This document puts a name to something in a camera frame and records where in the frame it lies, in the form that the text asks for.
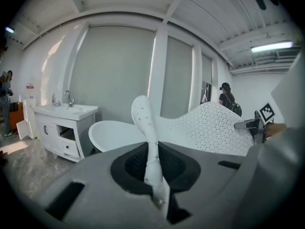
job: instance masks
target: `concrete floor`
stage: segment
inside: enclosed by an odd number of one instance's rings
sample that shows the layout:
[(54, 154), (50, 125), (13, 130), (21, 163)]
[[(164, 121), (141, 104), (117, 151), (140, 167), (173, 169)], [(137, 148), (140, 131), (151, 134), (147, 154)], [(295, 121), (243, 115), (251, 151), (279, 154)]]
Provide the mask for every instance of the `concrete floor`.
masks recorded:
[(10, 185), (32, 198), (41, 188), (69, 170), (74, 162), (44, 151), (38, 139), (20, 141), (18, 133), (0, 137), (0, 150), (8, 152), (8, 164), (3, 168)]

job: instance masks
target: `fluorescent light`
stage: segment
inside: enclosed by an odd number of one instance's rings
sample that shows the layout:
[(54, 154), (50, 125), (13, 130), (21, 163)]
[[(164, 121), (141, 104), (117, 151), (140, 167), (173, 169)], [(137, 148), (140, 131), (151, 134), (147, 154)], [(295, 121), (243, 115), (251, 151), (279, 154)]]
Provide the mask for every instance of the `fluorescent light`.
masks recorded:
[(273, 43), (273, 44), (264, 45), (264, 46), (252, 47), (251, 51), (252, 52), (261, 52), (261, 51), (266, 51), (266, 50), (291, 48), (291, 47), (292, 47), (292, 42), (279, 42), (279, 43)]
[(8, 32), (10, 32), (10, 33), (14, 33), (14, 30), (11, 29), (10, 27), (5, 27), (5, 29), (6, 29)]

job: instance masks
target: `faucet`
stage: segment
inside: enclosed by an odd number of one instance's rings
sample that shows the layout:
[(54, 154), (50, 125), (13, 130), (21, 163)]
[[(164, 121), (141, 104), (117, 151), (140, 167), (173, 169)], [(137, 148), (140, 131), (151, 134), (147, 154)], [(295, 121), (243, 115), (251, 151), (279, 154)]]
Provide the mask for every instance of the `faucet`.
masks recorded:
[(69, 94), (69, 96), (68, 96), (68, 107), (72, 107), (74, 105), (74, 98), (72, 98), (72, 102), (71, 102), (70, 91), (69, 90), (65, 91), (64, 96), (66, 95), (66, 93)]

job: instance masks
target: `person in doorway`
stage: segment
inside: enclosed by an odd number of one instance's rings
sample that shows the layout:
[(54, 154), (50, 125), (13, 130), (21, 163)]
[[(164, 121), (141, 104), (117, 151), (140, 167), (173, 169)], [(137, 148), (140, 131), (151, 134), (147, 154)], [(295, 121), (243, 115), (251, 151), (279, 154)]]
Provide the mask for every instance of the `person in doorway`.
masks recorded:
[(2, 83), (0, 89), (0, 101), (4, 119), (4, 135), (11, 136), (13, 132), (10, 130), (10, 102), (8, 95), (13, 96), (13, 92), (10, 89), (10, 82), (12, 80), (13, 72), (8, 71), (7, 74), (6, 72), (3, 72), (2, 76), (6, 76), (5, 82)]
[(231, 105), (235, 102), (235, 98), (233, 94), (231, 93), (231, 88), (229, 83), (223, 83), (220, 90), (222, 90), (222, 94), (219, 96), (218, 103), (221, 105), (230, 108)]

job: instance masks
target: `black slot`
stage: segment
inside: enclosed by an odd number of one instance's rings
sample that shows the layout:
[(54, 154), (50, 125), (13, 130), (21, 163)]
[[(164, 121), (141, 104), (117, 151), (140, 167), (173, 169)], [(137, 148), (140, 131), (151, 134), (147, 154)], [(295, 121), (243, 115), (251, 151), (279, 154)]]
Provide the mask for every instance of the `black slot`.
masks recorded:
[(200, 176), (200, 165), (193, 158), (159, 142), (159, 159), (164, 179), (172, 192), (191, 189)]
[(234, 162), (230, 162), (230, 161), (219, 161), (218, 164), (220, 166), (224, 166), (224, 167), (228, 167), (228, 168), (231, 168), (231, 169), (235, 169), (235, 170), (238, 170), (240, 165), (241, 164), (238, 164), (238, 163), (234, 163)]
[(167, 211), (167, 220), (171, 224), (176, 224), (192, 216), (187, 210), (180, 208), (173, 192), (170, 193), (170, 200)]
[(113, 180), (125, 191), (133, 194), (146, 194), (153, 197), (153, 189), (144, 183), (148, 155), (148, 144), (131, 150), (117, 157), (111, 167)]
[(70, 131), (69, 128), (67, 128), (67, 129), (63, 130), (62, 132), (60, 132), (59, 135), (63, 135), (63, 134), (65, 134), (65, 133), (68, 132), (68, 131)]
[(70, 183), (45, 210), (56, 219), (62, 220), (84, 187), (83, 183)]

